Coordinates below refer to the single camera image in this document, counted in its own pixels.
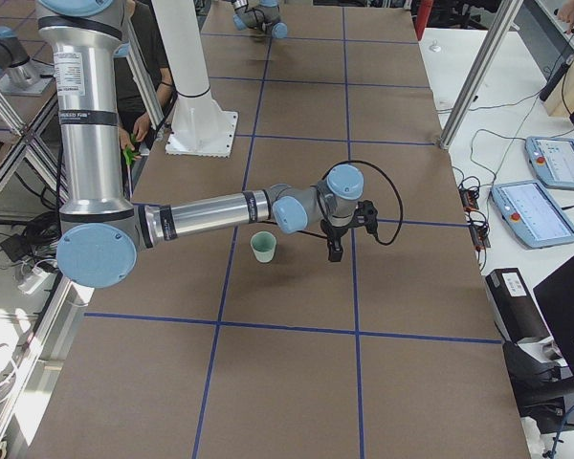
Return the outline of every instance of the brown table surface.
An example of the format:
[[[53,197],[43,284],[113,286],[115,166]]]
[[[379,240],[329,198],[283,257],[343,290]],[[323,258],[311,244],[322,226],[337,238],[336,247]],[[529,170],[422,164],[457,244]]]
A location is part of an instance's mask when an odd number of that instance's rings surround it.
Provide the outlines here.
[[[324,242],[258,225],[142,252],[97,291],[30,457],[528,458],[409,13],[282,8],[281,41],[239,33],[229,3],[203,29],[213,96],[240,113],[228,159],[156,145],[135,192],[180,204],[335,162],[400,189],[396,243]],[[395,230],[396,200],[362,166]],[[252,234],[270,230],[272,263]]]

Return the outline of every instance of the white desk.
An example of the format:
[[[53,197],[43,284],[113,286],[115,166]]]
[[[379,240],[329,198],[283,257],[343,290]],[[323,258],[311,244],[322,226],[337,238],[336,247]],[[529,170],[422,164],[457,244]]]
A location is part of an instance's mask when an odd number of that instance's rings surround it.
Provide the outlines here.
[[[485,32],[427,29],[420,43],[426,70],[430,79],[434,101],[438,110],[453,107],[461,86],[470,71],[472,62],[484,39]],[[441,51],[434,52],[430,46],[434,42]],[[529,54],[519,35],[508,33],[496,59],[485,77],[472,108],[495,106],[516,102],[534,95],[545,84],[544,77]],[[521,122],[533,110],[523,126]],[[446,122],[448,114],[440,114],[440,122]],[[483,184],[492,180],[492,175],[473,164],[470,157],[470,142],[475,131],[485,128],[506,137],[554,136],[572,129],[568,119],[549,118],[537,98],[530,98],[513,107],[493,110],[479,110],[468,114],[461,125],[450,148],[453,165],[466,175],[475,175]],[[574,139],[574,132],[566,135]],[[534,178],[526,160],[524,142],[507,141],[486,133],[479,133],[474,145],[475,159],[497,170],[506,152],[506,159],[497,174],[497,184]],[[551,194],[561,206],[574,204],[574,191],[551,190]],[[481,189],[480,208],[489,217],[492,247],[487,250],[487,263],[483,275],[496,268],[517,267],[527,285],[533,289],[540,281],[574,255],[574,244],[543,250],[527,250],[501,221],[499,212],[493,205],[487,206],[489,187]],[[574,223],[574,209],[567,212]],[[550,446],[551,435],[545,435],[545,443]],[[565,440],[558,448],[557,457],[574,459],[574,432],[562,434]]]

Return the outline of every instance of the power adapter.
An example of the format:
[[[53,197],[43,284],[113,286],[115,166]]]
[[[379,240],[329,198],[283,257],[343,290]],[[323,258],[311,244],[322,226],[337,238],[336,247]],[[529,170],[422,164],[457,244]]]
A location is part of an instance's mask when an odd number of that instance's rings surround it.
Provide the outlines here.
[[[49,273],[38,266],[34,266],[32,271],[23,278],[17,288],[26,295],[33,294],[38,287],[49,277]]]
[[[24,256],[30,254],[30,244],[21,234],[14,234],[0,243],[0,249],[4,251],[7,257],[13,262],[21,260]]]

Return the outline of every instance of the label sticker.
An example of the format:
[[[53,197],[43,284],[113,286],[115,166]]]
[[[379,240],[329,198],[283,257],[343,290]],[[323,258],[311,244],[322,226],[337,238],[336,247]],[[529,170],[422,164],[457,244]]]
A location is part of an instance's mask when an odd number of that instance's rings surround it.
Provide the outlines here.
[[[81,53],[55,53],[55,82],[58,96],[85,96]]]
[[[517,273],[503,273],[502,277],[504,278],[504,283],[510,296],[527,296],[525,287],[521,283]]]

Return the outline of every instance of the black box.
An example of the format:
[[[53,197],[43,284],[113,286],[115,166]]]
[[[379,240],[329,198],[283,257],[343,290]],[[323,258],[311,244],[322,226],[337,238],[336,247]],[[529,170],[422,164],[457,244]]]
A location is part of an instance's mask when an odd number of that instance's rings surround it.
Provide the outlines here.
[[[505,339],[525,343],[550,336],[517,268],[494,270],[485,280],[495,306],[497,327]]]
[[[24,256],[31,254],[30,244],[21,234],[14,234],[0,243],[0,248],[13,262],[21,260]]]

